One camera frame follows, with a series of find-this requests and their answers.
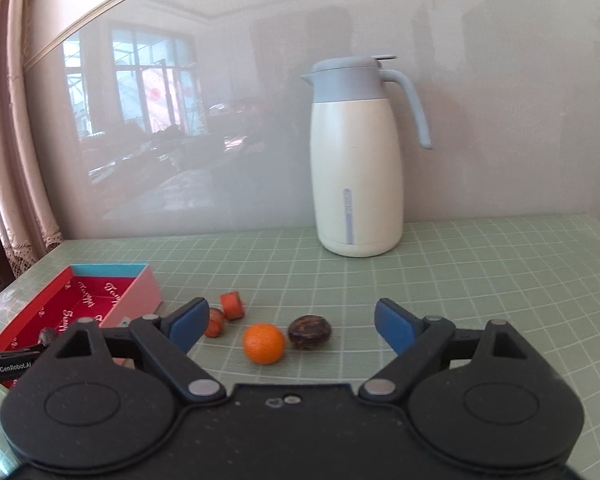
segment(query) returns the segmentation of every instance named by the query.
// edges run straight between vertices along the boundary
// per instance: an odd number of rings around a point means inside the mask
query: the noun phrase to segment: jug handle
[[[418,93],[416,92],[413,83],[411,83],[407,76],[397,70],[382,69],[380,70],[380,77],[382,78],[382,81],[398,83],[398,85],[402,87],[402,90],[404,90],[404,93],[407,95],[411,110],[413,111],[413,117],[416,121],[416,126],[418,127],[418,140],[420,141],[420,145],[425,150],[430,150],[431,138],[429,136],[429,125],[427,124],[427,118],[424,115],[422,103],[420,102],[420,98],[418,97]]]

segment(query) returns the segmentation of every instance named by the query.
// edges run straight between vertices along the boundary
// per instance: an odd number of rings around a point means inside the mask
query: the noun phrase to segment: carrot piece
[[[244,316],[244,308],[237,290],[220,294],[220,304],[227,319],[240,319]]]
[[[206,326],[207,337],[218,337],[224,330],[224,314],[219,308],[209,309],[209,324]]]

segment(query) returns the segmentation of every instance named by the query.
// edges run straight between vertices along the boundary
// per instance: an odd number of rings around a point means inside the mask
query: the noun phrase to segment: table
[[[325,250],[314,228],[71,240],[0,295],[0,330],[61,269],[79,262],[149,263],[164,297],[159,314],[195,296],[218,305],[219,294],[239,290],[246,317],[189,353],[229,388],[272,381],[347,381],[357,388],[394,357],[373,327],[381,297],[462,328],[508,319],[583,400],[586,425],[570,463],[600,480],[600,222],[589,216],[407,224],[395,249],[364,259]],[[242,354],[240,338],[249,324],[286,328],[309,313],[333,325],[320,351],[289,351],[269,366]],[[15,464],[0,430],[0,476]]]

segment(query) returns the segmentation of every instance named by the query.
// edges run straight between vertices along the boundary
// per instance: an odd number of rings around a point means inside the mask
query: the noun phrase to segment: orange
[[[250,326],[242,337],[244,354],[259,365],[270,365],[285,352],[285,337],[270,323]]]

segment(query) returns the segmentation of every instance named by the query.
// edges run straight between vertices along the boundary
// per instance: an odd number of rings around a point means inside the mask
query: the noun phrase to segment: blue gripper pad
[[[381,298],[374,314],[376,330],[397,354],[409,348],[423,332],[424,323],[395,301]]]
[[[209,304],[205,298],[194,298],[165,317],[160,326],[169,341],[187,353],[205,333],[208,324]]]

